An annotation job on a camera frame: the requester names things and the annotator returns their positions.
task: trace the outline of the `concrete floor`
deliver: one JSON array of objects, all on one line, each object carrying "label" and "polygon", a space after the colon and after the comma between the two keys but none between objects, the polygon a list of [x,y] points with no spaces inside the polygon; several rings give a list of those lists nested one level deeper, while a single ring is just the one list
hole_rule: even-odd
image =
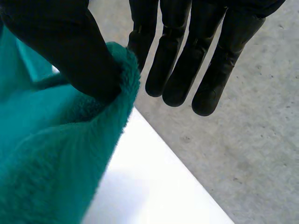
[{"label": "concrete floor", "polygon": [[[93,0],[107,41],[123,45],[133,23],[128,0]],[[186,102],[178,108],[146,95],[142,73],[137,109],[235,223],[299,223],[299,2],[287,0],[247,44],[215,113],[191,109],[219,30]]]}]

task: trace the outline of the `fleece blanket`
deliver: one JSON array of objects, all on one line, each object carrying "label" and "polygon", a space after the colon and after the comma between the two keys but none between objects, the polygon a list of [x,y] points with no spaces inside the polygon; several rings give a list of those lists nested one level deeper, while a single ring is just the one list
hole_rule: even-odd
[{"label": "fleece blanket", "polygon": [[5,27],[0,39],[0,223],[79,224],[131,113],[140,73],[133,53],[108,49],[123,68],[109,106],[69,84]]}]

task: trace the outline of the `white table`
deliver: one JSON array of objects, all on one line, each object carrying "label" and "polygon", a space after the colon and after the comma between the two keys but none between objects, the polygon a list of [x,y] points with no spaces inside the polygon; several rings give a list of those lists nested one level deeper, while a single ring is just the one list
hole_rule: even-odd
[{"label": "white table", "polygon": [[134,109],[83,224],[233,222]]}]

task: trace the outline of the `black glove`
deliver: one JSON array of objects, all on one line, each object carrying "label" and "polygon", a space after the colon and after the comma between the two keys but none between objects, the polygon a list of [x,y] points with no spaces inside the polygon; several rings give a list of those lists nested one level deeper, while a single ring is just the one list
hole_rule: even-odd
[{"label": "black glove", "polygon": [[[197,114],[210,115],[245,44],[262,26],[265,17],[284,1],[161,0],[163,35],[149,71],[146,92],[153,97],[163,95],[169,106],[183,104],[225,15],[216,51],[192,102]],[[142,70],[155,36],[158,0],[130,0],[130,7],[134,30],[129,36],[128,47],[135,52]],[[190,7],[189,35],[173,69]]]},{"label": "black glove", "polygon": [[120,66],[108,52],[87,0],[0,0],[4,24],[79,91],[109,104]]}]

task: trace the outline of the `fabric fold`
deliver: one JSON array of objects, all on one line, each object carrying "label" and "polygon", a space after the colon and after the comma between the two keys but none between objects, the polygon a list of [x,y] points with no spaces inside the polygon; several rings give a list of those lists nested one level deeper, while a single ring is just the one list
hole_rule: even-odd
[{"label": "fabric fold", "polygon": [[[5,34],[13,37],[7,30]],[[117,43],[107,47],[123,68],[122,92],[112,104],[102,105],[70,85],[42,91],[16,88],[17,94],[0,102],[2,224],[81,222],[140,85],[134,54]],[[22,56],[17,50],[15,55]],[[16,73],[28,73],[26,69],[0,76],[16,79]]]}]

